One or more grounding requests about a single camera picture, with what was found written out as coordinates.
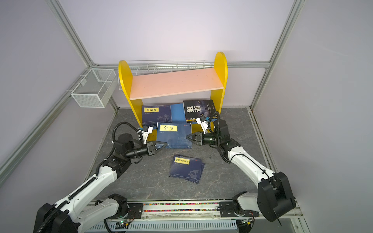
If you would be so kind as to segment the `navy book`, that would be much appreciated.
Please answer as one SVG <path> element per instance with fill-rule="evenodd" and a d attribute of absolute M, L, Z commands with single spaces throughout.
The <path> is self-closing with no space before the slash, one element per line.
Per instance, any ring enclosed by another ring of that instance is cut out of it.
<path fill-rule="evenodd" d="M 171 123 L 172 114 L 170 105 L 143 105 L 142 125 L 155 127 L 157 123 Z"/>
<path fill-rule="evenodd" d="M 158 123 L 157 141 L 166 142 L 168 149 L 191 149 L 192 142 L 186 137 L 192 133 L 190 123 Z"/>

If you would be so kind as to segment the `dark wolf cover book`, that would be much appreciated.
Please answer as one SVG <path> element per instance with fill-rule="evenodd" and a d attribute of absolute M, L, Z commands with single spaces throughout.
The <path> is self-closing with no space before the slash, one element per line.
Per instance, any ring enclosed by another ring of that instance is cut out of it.
<path fill-rule="evenodd" d="M 183 101 L 186 122 L 195 122 L 197 118 L 211 117 L 216 108 L 213 100 L 189 100 Z"/>

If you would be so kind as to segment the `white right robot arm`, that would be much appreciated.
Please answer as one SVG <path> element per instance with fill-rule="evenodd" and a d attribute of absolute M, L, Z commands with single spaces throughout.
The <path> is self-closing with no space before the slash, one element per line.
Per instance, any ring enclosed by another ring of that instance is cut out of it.
<path fill-rule="evenodd" d="M 187 135 L 187 140 L 195 145 L 209 145 L 215 148 L 224 162 L 234 164 L 247 175 L 257 187 L 254 194 L 242 192 L 232 199 L 232 204 L 223 211 L 236 216 L 254 212 L 261 213 L 266 220 L 274 222 L 296 207 L 295 197 L 288 177 L 283 172 L 275 172 L 255 160 L 244 147 L 229 134 L 224 120 L 196 120 L 202 131 Z"/>

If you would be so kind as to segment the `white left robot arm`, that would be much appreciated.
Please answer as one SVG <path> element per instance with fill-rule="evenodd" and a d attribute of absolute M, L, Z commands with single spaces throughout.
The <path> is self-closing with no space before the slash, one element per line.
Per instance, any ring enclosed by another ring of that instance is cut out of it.
<path fill-rule="evenodd" d="M 132 159 L 152 156 L 166 148 L 166 142 L 144 143 L 133 139 L 131 134 L 113 137 L 113 148 L 89 180 L 55 204 L 44 204 L 37 212 L 35 233 L 83 233 L 109 217 L 135 217 L 127 199 L 112 194 L 103 202 L 88 210 L 84 208 L 103 189 L 122 176 Z"/>

